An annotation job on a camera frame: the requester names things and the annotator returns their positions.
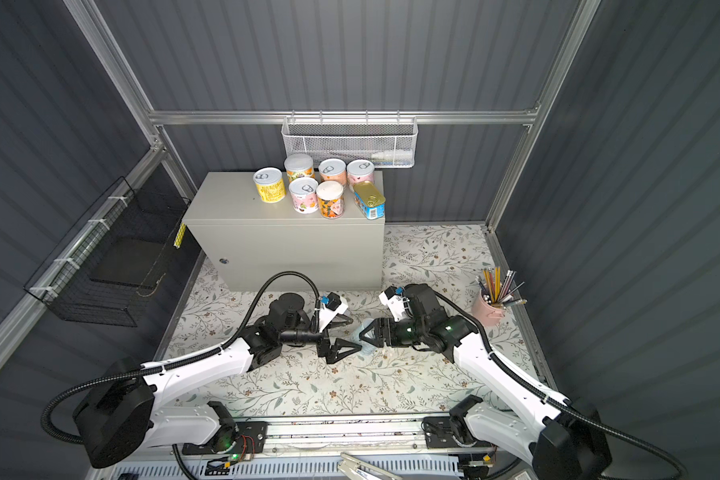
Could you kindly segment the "gold rectangular tin can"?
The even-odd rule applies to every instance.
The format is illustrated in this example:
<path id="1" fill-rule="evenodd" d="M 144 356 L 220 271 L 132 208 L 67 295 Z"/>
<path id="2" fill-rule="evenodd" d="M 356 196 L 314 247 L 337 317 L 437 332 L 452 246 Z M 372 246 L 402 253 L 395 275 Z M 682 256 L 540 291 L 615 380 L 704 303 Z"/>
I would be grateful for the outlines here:
<path id="1" fill-rule="evenodd" d="M 385 216 L 386 198 L 376 185 L 370 181 L 354 185 L 355 203 L 368 220 L 381 219 Z"/>

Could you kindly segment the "pink white can pull tab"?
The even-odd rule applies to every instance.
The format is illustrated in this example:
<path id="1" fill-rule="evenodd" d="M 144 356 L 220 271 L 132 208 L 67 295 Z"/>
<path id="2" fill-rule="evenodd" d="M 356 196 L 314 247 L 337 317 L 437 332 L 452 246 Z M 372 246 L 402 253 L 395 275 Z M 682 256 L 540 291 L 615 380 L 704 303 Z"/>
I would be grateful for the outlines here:
<path id="1" fill-rule="evenodd" d="M 357 159 L 351 161 L 346 166 L 347 179 L 350 190 L 355 189 L 355 185 L 363 182 L 374 183 L 375 165 L 367 159 Z"/>

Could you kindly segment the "orange can pull tab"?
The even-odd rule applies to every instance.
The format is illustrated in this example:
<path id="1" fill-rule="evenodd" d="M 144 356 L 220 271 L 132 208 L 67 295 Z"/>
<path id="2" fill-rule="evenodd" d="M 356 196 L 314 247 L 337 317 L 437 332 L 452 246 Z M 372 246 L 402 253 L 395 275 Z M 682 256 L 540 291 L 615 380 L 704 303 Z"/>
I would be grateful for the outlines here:
<path id="1" fill-rule="evenodd" d="M 346 163 L 339 158 L 328 158 L 320 162 L 318 171 L 322 182 L 334 181 L 347 185 Z"/>

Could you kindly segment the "yellow can pull tab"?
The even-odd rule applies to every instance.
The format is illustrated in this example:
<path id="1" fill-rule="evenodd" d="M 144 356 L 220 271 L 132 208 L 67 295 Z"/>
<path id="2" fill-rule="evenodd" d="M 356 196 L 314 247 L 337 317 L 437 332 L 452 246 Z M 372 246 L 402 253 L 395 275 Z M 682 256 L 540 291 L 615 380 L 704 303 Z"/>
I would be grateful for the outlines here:
<path id="1" fill-rule="evenodd" d="M 283 172 L 277 168 L 266 167 L 257 170 L 253 174 L 253 181 L 264 203 L 278 203 L 286 196 Z"/>

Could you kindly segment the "green orange can plastic lid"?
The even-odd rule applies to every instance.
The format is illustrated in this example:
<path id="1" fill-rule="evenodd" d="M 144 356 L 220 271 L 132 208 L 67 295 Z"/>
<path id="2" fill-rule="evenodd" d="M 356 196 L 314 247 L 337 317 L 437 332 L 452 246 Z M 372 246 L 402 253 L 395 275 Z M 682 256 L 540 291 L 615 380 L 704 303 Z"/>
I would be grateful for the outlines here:
<path id="1" fill-rule="evenodd" d="M 294 153 L 284 160 L 284 168 L 290 182 L 299 178 L 314 178 L 314 160 L 306 153 Z"/>

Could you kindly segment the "teal can pull tab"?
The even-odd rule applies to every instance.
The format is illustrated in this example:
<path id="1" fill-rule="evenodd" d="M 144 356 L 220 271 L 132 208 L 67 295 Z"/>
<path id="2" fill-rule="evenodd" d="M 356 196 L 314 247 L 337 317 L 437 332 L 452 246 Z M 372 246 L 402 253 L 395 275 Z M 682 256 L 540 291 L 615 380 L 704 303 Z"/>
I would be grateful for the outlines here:
<path id="1" fill-rule="evenodd" d="M 374 340 L 373 322 L 373 318 L 363 320 L 356 332 L 357 341 L 361 345 L 358 356 L 363 359 L 369 358 L 377 350 L 377 347 L 369 342 L 369 340 Z"/>

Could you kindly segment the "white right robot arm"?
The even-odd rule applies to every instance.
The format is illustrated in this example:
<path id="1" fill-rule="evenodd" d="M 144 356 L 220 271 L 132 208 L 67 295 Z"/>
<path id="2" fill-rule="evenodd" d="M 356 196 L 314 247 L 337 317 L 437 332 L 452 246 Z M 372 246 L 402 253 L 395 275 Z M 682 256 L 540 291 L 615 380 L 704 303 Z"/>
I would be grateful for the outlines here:
<path id="1" fill-rule="evenodd" d="M 389 287 L 379 296 L 391 315 L 361 332 L 378 348 L 421 348 L 487 385 L 507 406 L 496 411 L 471 395 L 450 411 L 451 431 L 461 445 L 486 441 L 527 463 L 539 479 L 603 479 L 611 465 L 607 440 L 614 438 L 671 465 L 688 478 L 672 454 L 605 425 L 586 401 L 571 401 L 512 363 L 489 341 L 483 324 L 427 284 Z"/>

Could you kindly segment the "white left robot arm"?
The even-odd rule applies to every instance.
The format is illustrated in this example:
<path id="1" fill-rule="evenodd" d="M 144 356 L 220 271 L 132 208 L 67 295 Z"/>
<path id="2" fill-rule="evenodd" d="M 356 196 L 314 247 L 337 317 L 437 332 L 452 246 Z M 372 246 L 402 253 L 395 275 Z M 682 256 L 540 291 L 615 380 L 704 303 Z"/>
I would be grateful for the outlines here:
<path id="1" fill-rule="evenodd" d="M 209 414 L 161 414 L 167 403 L 224 377 L 253 371 L 278 358 L 285 345 L 313 345 L 334 364 L 356 352 L 358 344 L 331 340 L 329 326 L 345 316 L 347 300 L 335 292 L 315 292 L 312 309 L 304 299 L 285 293 L 258 320 L 246 312 L 235 333 L 218 345 L 193 354 L 139 364 L 118 361 L 102 377 L 76 385 L 52 398 L 40 416 L 50 437 L 85 448 L 92 467 L 112 466 L 141 448 L 176 443 L 204 444 L 232 428 L 220 403 Z"/>

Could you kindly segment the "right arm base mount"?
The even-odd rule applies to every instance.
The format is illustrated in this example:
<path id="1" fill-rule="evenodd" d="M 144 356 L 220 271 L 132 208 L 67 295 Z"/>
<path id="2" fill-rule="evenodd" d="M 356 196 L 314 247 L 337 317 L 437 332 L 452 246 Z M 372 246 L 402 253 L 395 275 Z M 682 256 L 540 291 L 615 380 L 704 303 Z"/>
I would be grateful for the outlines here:
<path id="1" fill-rule="evenodd" d="M 425 435 L 426 445 L 429 449 L 489 447 L 490 442 L 477 439 L 468 429 L 466 414 L 480 405 L 483 399 L 476 395 L 469 395 L 448 411 L 446 416 L 427 416 L 421 422 L 421 429 Z"/>

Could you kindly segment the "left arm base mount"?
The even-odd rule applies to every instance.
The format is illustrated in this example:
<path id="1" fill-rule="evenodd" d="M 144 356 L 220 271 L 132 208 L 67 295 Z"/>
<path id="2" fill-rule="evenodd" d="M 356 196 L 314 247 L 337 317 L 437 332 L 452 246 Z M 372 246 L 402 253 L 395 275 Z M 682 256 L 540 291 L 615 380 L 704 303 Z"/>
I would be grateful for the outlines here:
<path id="1" fill-rule="evenodd" d="M 240 459 L 243 455 L 263 452 L 269 424 L 264 421 L 243 421 L 222 425 L 210 440 L 201 445 L 184 444 L 181 454 L 188 456 L 230 455 Z"/>

